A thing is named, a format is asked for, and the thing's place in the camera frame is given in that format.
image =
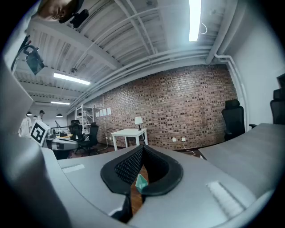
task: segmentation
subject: table lamp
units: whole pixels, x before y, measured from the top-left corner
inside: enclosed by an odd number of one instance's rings
[[[140,116],[135,118],[134,123],[138,124],[138,130],[142,130],[139,124],[143,123],[143,119]]]

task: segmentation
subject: lamp shade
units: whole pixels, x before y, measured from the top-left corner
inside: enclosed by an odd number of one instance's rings
[[[140,123],[143,123],[143,119],[139,116],[139,117],[136,117],[135,120],[134,120],[134,123],[135,124],[140,124]]]

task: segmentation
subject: gray armrest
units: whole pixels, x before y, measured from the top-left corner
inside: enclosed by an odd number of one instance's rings
[[[251,129],[252,129],[252,128],[256,127],[257,125],[256,125],[256,124],[252,124],[252,123],[251,123],[251,124],[249,124],[249,126],[250,126],[250,127],[251,127]]]
[[[225,132],[226,134],[232,134],[232,132],[230,132],[229,130],[224,130],[224,132]]]

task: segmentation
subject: black headrest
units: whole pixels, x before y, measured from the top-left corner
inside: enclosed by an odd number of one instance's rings
[[[226,101],[226,109],[235,109],[240,106],[240,102],[237,99]]]
[[[72,120],[71,121],[71,125],[75,125],[75,124],[80,124],[79,120],[76,119],[76,120]]]
[[[285,100],[285,88],[273,91],[273,99]]]

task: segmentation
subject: cable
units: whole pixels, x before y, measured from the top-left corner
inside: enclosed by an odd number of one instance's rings
[[[103,148],[103,149],[100,149],[100,150],[98,150],[98,151],[102,151],[102,150],[105,150],[105,149],[108,148],[108,146],[109,146],[109,145],[108,145],[108,138],[106,137],[105,139],[106,139],[106,142],[107,142],[107,147],[106,147],[106,148]]]
[[[183,147],[185,148],[185,150],[186,150],[186,151],[189,151],[189,150],[187,150],[187,149],[186,149],[186,147],[184,146],[184,143],[185,143],[185,141],[183,142]],[[192,152],[192,153],[194,153],[194,154],[193,154],[193,155],[191,155],[191,156],[194,156],[194,155],[196,155],[196,153],[195,153],[194,151],[189,151],[189,152]]]
[[[12,66],[11,66],[11,71],[12,71],[12,72],[13,72],[14,65],[15,65],[15,63],[16,63],[16,60],[17,60],[17,58],[19,57],[20,53],[21,53],[24,49],[27,49],[27,48],[32,48],[32,49],[36,50],[36,47],[35,47],[35,46],[33,46],[33,45],[26,45],[26,46],[24,46],[20,51],[18,51],[16,57],[14,58],[14,61],[13,61],[13,63],[12,63]]]
[[[206,33],[207,33],[207,31],[208,31],[208,30],[207,30],[207,27],[205,26],[205,28],[206,28],[206,32],[201,33],[201,34],[206,34]]]

